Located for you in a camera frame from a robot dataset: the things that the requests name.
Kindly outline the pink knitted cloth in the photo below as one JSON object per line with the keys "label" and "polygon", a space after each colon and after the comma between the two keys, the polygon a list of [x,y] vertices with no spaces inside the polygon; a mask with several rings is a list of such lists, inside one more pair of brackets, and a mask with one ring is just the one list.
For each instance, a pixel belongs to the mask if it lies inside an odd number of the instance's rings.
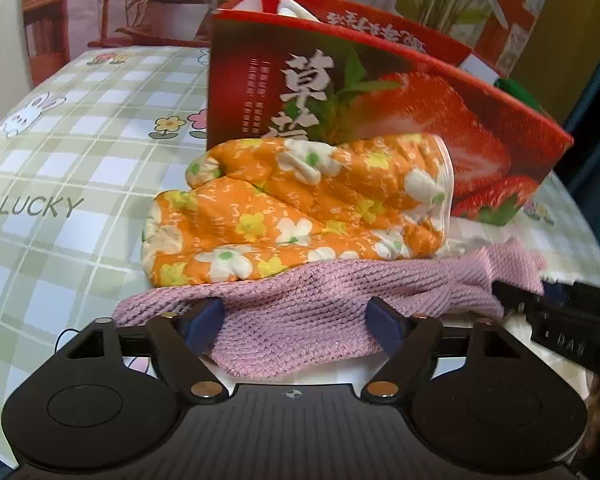
{"label": "pink knitted cloth", "polygon": [[112,317],[123,326],[143,325],[163,312],[184,313],[196,300],[218,297],[225,320],[210,359],[234,377],[273,378],[377,353],[365,327],[370,298],[385,300],[404,316],[476,312],[499,320],[504,308],[492,294],[493,283],[539,294],[544,266],[540,255],[512,238],[461,257],[334,260],[262,280],[153,288],[120,301]]}

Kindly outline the white cloth with grey stripe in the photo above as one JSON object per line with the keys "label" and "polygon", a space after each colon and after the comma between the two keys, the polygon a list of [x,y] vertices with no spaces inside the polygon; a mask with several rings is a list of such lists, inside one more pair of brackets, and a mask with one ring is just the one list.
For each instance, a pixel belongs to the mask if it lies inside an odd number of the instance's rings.
{"label": "white cloth with grey stripe", "polygon": [[320,21],[314,14],[294,0],[279,0],[276,14],[286,16],[287,18],[301,18],[302,20],[311,22]]}

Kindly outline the green thread tassel bundle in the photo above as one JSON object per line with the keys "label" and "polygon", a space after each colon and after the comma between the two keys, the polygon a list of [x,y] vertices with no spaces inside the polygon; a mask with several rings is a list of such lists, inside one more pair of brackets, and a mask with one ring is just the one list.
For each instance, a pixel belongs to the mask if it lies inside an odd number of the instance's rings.
{"label": "green thread tassel bundle", "polygon": [[509,96],[512,96],[521,103],[526,104],[528,107],[537,110],[538,112],[542,110],[542,106],[539,101],[535,99],[535,97],[532,96],[527,89],[513,79],[498,78],[498,80],[494,82],[494,87],[507,93]]}

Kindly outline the red strawberry cardboard box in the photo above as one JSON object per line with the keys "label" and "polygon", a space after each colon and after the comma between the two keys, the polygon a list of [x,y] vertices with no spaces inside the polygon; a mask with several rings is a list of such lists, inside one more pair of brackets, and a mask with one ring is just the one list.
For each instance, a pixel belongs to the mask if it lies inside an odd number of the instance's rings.
{"label": "red strawberry cardboard box", "polygon": [[211,25],[208,142],[435,134],[455,171],[454,216],[502,226],[572,140],[495,88],[498,78],[459,48],[433,56],[321,22],[224,9]]}

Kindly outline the checkered bunny tablecloth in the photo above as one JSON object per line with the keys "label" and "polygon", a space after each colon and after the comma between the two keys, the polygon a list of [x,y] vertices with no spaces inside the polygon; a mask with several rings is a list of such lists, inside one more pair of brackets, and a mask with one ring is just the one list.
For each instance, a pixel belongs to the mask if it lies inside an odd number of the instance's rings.
{"label": "checkered bunny tablecloth", "polygon": [[[0,122],[0,460],[15,463],[1,424],[8,397],[65,341],[126,298],[156,287],[142,267],[155,197],[186,188],[207,153],[209,53],[131,48],[102,62],[87,52]],[[600,245],[556,177],[505,226],[450,216],[432,256],[461,257],[516,238],[544,262],[540,279],[600,286]],[[370,377],[370,356],[283,376]]]}

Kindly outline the orange floral oven mitt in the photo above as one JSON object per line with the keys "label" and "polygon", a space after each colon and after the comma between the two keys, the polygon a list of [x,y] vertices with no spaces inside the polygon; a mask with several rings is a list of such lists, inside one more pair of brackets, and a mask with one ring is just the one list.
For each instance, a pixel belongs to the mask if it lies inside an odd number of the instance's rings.
{"label": "orange floral oven mitt", "polygon": [[142,267],[156,287],[258,280],[306,263],[434,255],[454,176],[433,134],[337,146],[294,139],[219,144],[158,194]]}

